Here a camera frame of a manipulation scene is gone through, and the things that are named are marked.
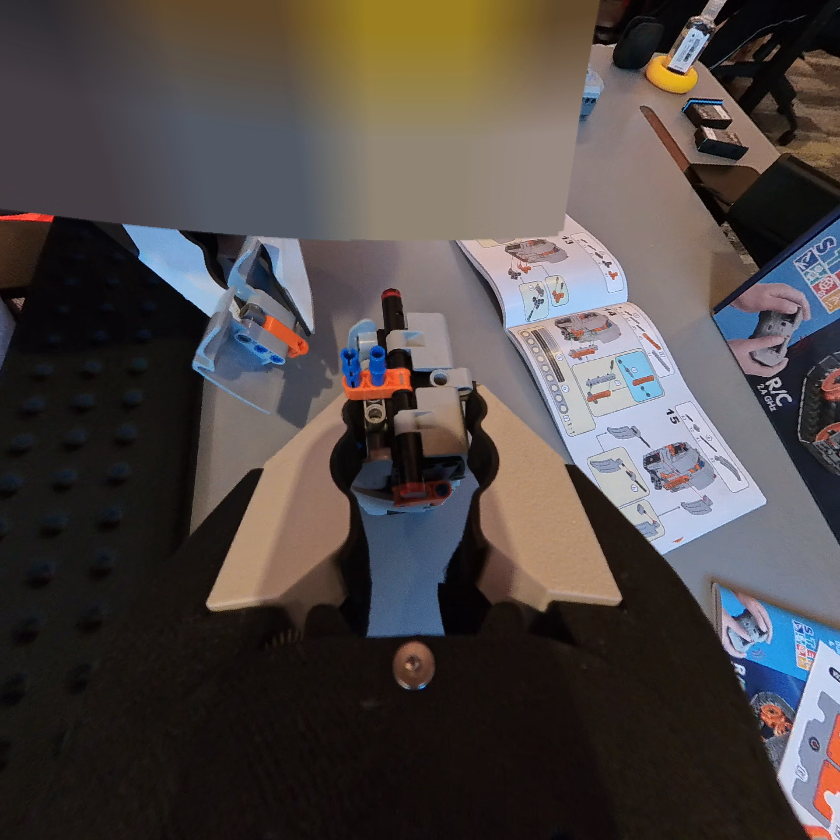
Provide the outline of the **black side chair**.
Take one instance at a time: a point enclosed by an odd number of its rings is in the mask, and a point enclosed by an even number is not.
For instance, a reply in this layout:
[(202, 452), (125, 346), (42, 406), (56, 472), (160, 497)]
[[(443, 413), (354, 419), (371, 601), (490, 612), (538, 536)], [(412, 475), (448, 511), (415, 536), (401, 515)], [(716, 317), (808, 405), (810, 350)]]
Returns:
[(758, 267), (839, 204), (838, 180), (792, 154), (763, 173), (740, 164), (690, 164), (686, 178), (719, 224), (728, 224)]

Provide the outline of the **small blue booklet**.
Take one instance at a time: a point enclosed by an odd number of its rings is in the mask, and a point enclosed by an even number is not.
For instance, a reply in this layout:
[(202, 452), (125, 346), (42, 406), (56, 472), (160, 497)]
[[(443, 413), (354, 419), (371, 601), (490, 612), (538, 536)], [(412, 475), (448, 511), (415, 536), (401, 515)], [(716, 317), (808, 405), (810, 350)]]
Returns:
[(719, 583), (712, 593), (722, 646), (778, 771), (818, 645), (838, 652), (839, 631)]

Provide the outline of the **brown wooden stick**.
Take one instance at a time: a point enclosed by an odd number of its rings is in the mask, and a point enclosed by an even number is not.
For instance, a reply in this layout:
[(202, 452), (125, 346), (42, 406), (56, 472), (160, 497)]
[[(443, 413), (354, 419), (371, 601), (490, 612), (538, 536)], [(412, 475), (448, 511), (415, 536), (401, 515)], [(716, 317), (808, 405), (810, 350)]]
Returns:
[(682, 174), (685, 175), (688, 172), (688, 169), (690, 168), (690, 161), (684, 153), (684, 151), (680, 148), (677, 141), (669, 133), (666, 126), (663, 124), (663, 122), (654, 110), (652, 110), (649, 106), (644, 104), (639, 107), (639, 110), (645, 117), (647, 123), (650, 125), (653, 132), (656, 134), (660, 143), (667, 150), (671, 159), (676, 163), (677, 167), (682, 172)]

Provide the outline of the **grey desk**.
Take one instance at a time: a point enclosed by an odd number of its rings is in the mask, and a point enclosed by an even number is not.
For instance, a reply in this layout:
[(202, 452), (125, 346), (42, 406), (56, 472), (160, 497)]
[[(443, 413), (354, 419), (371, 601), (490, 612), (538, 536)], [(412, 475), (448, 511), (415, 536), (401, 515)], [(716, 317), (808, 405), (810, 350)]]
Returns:
[[(712, 614), (711, 582), (838, 627), (838, 545), (710, 318), (748, 277), (740, 258), (640, 112), (647, 105), (694, 154), (679, 100), (592, 49), (605, 89), (579, 125), (568, 212), (625, 270), (631, 301), (652, 317), (695, 401), (747, 468), (764, 507), (666, 555)], [(496, 299), (448, 241), (305, 240), (316, 333), (311, 357), (273, 414), (204, 386), (191, 530), (254, 468), (341, 397), (338, 353), (349, 327), (378, 312), (387, 287), (410, 311), (442, 312), (457, 364), (562, 459), (569, 454)]]

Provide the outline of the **open instruction booklet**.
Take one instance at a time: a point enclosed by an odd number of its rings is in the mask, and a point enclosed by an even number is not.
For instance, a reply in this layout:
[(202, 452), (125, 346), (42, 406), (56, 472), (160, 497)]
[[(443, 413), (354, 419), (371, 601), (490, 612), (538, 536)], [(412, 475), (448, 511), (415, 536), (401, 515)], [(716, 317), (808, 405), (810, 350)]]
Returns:
[(496, 292), (573, 462), (660, 553), (765, 505), (596, 237), (566, 217), (552, 237), (457, 245)]

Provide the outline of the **small black box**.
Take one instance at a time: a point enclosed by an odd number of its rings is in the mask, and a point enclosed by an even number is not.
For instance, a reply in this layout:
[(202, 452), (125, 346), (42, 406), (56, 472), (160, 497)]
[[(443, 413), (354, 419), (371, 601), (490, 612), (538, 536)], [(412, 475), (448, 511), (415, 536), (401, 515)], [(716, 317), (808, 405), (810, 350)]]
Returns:
[(708, 154), (727, 161), (740, 161), (749, 151), (739, 136), (724, 129), (699, 126), (694, 135), (697, 152)]
[(698, 128), (725, 130), (732, 124), (732, 116), (719, 98), (689, 98), (681, 112)]

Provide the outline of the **yellow tape roll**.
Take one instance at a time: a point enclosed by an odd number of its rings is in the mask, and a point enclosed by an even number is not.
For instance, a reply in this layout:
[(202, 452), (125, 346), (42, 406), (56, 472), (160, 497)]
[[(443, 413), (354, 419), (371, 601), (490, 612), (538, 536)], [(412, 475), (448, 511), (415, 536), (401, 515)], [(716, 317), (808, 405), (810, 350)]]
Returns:
[(654, 56), (645, 68), (646, 79), (662, 91), (676, 95), (687, 94), (698, 82), (696, 69), (690, 66), (686, 73), (681, 74), (669, 69), (668, 64), (667, 56)]

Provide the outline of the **black round pouch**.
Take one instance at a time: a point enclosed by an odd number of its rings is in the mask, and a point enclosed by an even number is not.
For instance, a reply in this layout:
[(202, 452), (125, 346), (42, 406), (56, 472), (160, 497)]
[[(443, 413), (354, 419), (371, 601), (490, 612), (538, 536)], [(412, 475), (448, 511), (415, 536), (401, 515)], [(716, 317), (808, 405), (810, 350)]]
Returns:
[(636, 16), (626, 25), (613, 48), (612, 63), (623, 70), (641, 70), (653, 57), (664, 26), (651, 16)]

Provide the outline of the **grey panel piece orange connector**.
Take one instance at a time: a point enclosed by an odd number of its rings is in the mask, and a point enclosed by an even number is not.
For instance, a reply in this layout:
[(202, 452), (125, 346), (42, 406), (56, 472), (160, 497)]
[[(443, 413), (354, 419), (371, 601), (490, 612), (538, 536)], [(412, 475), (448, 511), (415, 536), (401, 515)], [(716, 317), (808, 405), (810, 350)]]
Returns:
[(287, 362), (308, 353), (306, 330), (274, 277), (262, 238), (249, 236), (224, 269), (226, 289), (193, 368), (242, 402), (277, 411)]

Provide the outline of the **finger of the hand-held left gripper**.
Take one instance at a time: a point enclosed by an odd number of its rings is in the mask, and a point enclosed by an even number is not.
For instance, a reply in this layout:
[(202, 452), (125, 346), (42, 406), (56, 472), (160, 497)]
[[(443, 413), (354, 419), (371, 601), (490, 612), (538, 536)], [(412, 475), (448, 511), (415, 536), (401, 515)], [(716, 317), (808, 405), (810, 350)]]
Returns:
[(262, 238), (274, 277), (286, 292), (307, 335), (314, 332), (312, 289), (297, 238)]
[(167, 227), (123, 224), (139, 250), (139, 259), (196, 307), (217, 307), (225, 284), (207, 268), (202, 249), (181, 232)]

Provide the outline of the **grey building block robot model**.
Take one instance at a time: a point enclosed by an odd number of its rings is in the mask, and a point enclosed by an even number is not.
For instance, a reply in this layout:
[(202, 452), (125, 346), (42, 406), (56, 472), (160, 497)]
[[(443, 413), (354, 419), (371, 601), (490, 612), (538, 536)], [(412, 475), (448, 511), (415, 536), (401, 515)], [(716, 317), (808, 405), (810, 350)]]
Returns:
[(360, 465), (350, 488), (372, 516), (443, 505), (467, 468), (471, 373), (454, 361), (438, 312), (407, 311), (395, 288), (381, 294), (382, 325), (354, 324), (340, 352), (346, 422)]

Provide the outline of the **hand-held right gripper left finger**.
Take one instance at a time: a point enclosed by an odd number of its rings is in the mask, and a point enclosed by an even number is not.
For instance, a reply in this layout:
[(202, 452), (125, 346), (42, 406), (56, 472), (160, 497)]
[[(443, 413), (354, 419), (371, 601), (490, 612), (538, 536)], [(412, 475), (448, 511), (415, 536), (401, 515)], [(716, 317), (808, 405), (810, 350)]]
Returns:
[(265, 464), (206, 606), (279, 606), (303, 627), (317, 605), (368, 632), (368, 541), (350, 484), (361, 465), (334, 400)]

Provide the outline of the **blue robot kit box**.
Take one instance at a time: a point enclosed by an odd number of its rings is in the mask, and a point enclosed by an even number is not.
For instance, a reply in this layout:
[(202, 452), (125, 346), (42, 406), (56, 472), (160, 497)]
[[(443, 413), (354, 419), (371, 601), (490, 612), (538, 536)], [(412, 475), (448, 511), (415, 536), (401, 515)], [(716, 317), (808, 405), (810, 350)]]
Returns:
[(713, 318), (838, 538), (838, 210), (717, 305)]

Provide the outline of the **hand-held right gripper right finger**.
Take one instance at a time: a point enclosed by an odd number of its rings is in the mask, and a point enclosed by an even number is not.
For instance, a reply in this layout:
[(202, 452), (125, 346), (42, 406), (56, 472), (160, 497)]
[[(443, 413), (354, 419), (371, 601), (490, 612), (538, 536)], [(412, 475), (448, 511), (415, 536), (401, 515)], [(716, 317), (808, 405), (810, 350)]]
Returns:
[(446, 569), (446, 632), (473, 634), (492, 605), (622, 600), (564, 460), (484, 385), (466, 401), (476, 479)]

